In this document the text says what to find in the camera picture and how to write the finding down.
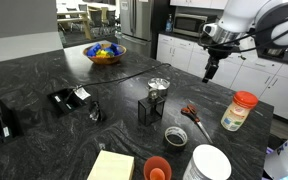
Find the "orange cup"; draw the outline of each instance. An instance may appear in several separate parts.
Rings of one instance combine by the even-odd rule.
[[[172,169],[170,164],[162,157],[153,156],[144,164],[144,177],[145,180],[152,180],[150,178],[152,170],[156,171],[156,168],[163,171],[165,180],[170,180],[172,177]]]

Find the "stainless steel refrigerator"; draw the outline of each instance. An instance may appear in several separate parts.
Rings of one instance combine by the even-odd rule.
[[[174,12],[169,0],[120,0],[119,44],[155,58],[158,33],[165,30],[168,14]]]

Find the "small bowl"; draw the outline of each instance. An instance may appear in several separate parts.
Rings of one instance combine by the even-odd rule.
[[[111,44],[101,44],[101,49],[105,49],[105,48],[110,47],[110,46],[111,46]],[[113,63],[116,63],[117,61],[119,61],[122,58],[122,56],[126,53],[126,48],[124,46],[121,46],[121,45],[118,45],[118,46],[123,49],[123,53],[118,55],[118,56],[114,56],[114,57],[110,57],[110,58],[99,58],[99,57],[87,56],[86,55],[87,51],[93,46],[90,46],[90,47],[84,49],[83,54],[84,54],[84,56],[89,58],[91,61],[93,61],[95,64],[113,64]]]

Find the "black granite countertop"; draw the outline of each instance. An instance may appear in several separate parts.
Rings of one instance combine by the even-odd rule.
[[[237,132],[225,130],[220,119],[233,91],[173,67],[160,67],[134,78],[86,87],[99,92],[107,119],[94,124],[88,105],[58,118],[46,95],[75,85],[105,82],[155,67],[160,62],[127,51],[114,65],[95,65],[82,55],[89,45],[77,46],[0,62],[0,98],[14,108],[24,136],[0,146],[0,179],[86,179],[101,149],[135,157],[133,179],[143,179],[151,156],[170,163],[172,179],[182,179],[194,148],[207,144],[201,131],[180,109],[188,103],[232,165],[230,179],[261,179],[273,107],[259,102]],[[145,127],[138,122],[138,100],[147,95],[153,77],[171,82],[162,120]],[[184,129],[189,141],[184,152],[164,152],[164,131]]]
[[[170,33],[170,32],[161,31],[160,34],[164,34],[167,36],[172,36],[172,37],[176,37],[176,38],[180,38],[180,39],[185,39],[185,40],[193,41],[193,42],[199,41],[199,38],[197,38],[197,37],[187,36],[187,35],[173,33],[173,32]],[[208,37],[203,37],[201,39],[201,42],[203,44],[210,44],[211,41],[212,40]],[[257,53],[258,53],[258,57],[260,57],[260,58],[288,64],[288,52],[287,51],[284,52],[284,54],[280,57],[274,57],[274,56],[267,55],[264,53],[264,49],[258,49]]]

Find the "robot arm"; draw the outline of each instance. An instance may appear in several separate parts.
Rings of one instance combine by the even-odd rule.
[[[210,58],[203,82],[213,78],[219,60],[227,58],[252,27],[251,34],[260,46],[288,48],[288,0],[229,0],[218,23],[203,27],[213,40],[204,46]]]

